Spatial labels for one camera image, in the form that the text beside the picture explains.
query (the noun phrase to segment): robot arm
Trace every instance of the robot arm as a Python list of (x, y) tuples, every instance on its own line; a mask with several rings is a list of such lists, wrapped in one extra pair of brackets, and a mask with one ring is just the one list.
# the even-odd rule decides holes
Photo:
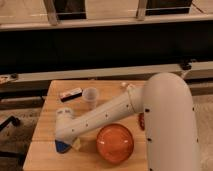
[(93, 111), (72, 119), (57, 114), (56, 147), (63, 152), (79, 135), (144, 112), (147, 157), (152, 171), (200, 171), (192, 96), (177, 75), (161, 73)]

